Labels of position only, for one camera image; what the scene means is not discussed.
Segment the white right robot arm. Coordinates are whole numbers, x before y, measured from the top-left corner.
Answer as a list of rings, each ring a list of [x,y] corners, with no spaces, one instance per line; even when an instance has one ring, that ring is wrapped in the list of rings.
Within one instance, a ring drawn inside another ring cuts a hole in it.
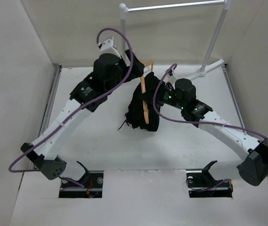
[[[211,134],[233,150],[242,160],[237,166],[239,175],[248,184],[259,186],[268,176],[268,138],[260,141],[247,134],[246,129],[226,122],[196,98],[196,87],[190,80],[179,79],[174,85],[159,82],[153,103],[179,109],[183,122]]]

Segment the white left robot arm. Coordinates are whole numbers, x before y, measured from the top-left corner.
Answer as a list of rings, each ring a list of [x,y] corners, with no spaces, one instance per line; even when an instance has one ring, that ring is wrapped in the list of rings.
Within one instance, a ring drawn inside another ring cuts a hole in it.
[[[107,100],[119,83],[142,76],[144,65],[134,52],[128,49],[125,54],[130,65],[115,54],[101,54],[93,71],[71,91],[52,124],[36,140],[21,146],[21,151],[48,180],[60,177],[66,169],[67,163],[58,154],[79,124]]]

